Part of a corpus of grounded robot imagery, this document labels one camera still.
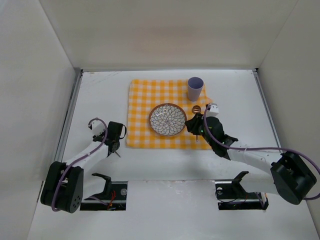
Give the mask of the copper spoon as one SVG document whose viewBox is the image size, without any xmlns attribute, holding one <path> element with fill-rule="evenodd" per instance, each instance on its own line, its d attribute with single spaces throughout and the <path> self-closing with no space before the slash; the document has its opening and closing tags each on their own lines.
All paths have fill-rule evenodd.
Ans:
<svg viewBox="0 0 320 240">
<path fill-rule="evenodd" d="M 198 113 L 201 113 L 201 107 L 199 105 L 194 105 L 191 111 L 194 115 L 196 115 Z"/>
</svg>

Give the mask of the floral patterned ceramic plate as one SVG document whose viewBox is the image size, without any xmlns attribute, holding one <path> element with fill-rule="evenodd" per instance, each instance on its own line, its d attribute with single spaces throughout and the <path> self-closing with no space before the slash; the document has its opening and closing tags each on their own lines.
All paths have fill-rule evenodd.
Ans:
<svg viewBox="0 0 320 240">
<path fill-rule="evenodd" d="M 180 134 L 187 121 L 185 111 L 173 103 L 163 103 L 155 106 L 149 113 L 148 124 L 158 135 L 173 137 Z"/>
</svg>

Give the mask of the lilac plastic cup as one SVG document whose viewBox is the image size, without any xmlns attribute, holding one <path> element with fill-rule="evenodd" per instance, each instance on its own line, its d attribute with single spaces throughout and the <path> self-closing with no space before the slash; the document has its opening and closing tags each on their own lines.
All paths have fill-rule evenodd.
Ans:
<svg viewBox="0 0 320 240">
<path fill-rule="evenodd" d="M 191 77 L 187 81 L 187 97 L 190 101 L 196 102 L 200 97 L 204 81 L 199 77 Z"/>
</svg>

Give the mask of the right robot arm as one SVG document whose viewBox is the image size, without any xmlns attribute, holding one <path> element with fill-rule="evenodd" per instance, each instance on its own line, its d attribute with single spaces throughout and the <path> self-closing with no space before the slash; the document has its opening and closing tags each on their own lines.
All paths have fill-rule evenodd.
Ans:
<svg viewBox="0 0 320 240">
<path fill-rule="evenodd" d="M 247 164 L 270 175 L 269 183 L 258 180 L 249 184 L 249 189 L 264 187 L 267 193 L 277 194 L 293 205 L 303 200 L 319 199 L 319 195 L 307 196 L 317 178 L 305 162 L 316 170 L 320 168 L 305 154 L 283 147 L 246 147 L 237 138 L 225 134 L 222 123 L 214 116 L 196 113 L 185 126 L 189 133 L 203 137 L 217 156 Z"/>
</svg>

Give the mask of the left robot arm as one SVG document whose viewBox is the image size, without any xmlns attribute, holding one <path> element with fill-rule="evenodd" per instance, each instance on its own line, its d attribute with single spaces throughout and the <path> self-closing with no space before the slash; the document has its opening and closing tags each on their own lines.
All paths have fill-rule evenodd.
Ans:
<svg viewBox="0 0 320 240">
<path fill-rule="evenodd" d="M 76 156 L 53 162 L 42 188 L 40 202 L 54 212 L 124 211 L 127 206 L 128 183 L 112 181 L 99 172 L 99 165 L 116 154 L 126 136 L 124 124 L 100 118 L 89 121 L 92 141 Z"/>
</svg>

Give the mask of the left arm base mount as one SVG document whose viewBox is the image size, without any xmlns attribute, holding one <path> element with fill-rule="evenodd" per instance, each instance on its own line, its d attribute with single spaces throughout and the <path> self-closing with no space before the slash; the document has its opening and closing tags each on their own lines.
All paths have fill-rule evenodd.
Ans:
<svg viewBox="0 0 320 240">
<path fill-rule="evenodd" d="M 95 194 L 82 201 L 80 211 L 125 211 L 127 207 L 128 182 L 113 181 L 109 192 Z"/>
</svg>

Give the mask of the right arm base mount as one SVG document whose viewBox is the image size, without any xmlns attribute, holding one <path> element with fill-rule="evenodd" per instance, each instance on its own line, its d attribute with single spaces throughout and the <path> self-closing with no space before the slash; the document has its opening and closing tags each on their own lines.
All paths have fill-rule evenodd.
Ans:
<svg viewBox="0 0 320 240">
<path fill-rule="evenodd" d="M 238 183 L 216 181 L 215 197 L 220 211 L 262 210 L 269 207 L 269 200 L 263 192 L 246 192 Z"/>
</svg>

